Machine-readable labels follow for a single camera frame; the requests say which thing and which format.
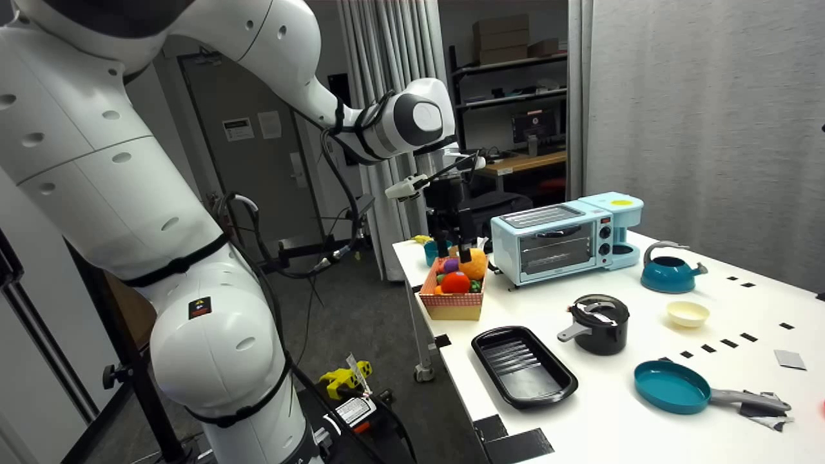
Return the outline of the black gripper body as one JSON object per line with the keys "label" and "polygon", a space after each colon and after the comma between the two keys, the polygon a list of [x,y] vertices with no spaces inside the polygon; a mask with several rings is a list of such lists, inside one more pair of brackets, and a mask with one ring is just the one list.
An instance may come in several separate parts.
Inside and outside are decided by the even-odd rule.
{"label": "black gripper body", "polygon": [[460,178],[435,181],[424,188],[427,227],[432,231],[464,231],[469,195]]}

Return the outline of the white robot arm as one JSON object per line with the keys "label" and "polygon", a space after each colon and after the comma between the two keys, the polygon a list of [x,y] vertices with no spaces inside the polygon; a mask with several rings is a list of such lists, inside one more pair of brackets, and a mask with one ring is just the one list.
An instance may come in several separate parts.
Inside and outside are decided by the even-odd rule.
{"label": "white robot arm", "polygon": [[304,0],[9,0],[0,27],[0,168],[94,267],[154,308],[163,396],[204,428],[219,464],[319,464],[254,269],[134,110],[125,79],[185,35],[253,71],[361,161],[453,135],[439,76],[366,108],[317,79]]}

